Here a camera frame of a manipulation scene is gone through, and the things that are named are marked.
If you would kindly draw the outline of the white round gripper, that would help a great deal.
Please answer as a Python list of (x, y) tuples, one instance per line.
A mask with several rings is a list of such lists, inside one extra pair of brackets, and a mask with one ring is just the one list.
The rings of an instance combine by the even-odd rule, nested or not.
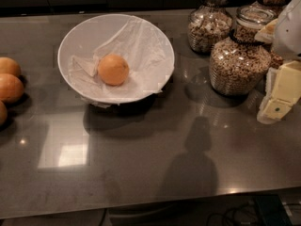
[[(291, 0), (278, 18), (265, 25), (254, 37), (273, 43), (274, 51), (284, 59), (301, 59), (301, 0)], [(301, 99), (301, 62), (292, 61), (266, 75), (265, 96), (257, 121), (272, 124), (281, 121)]]

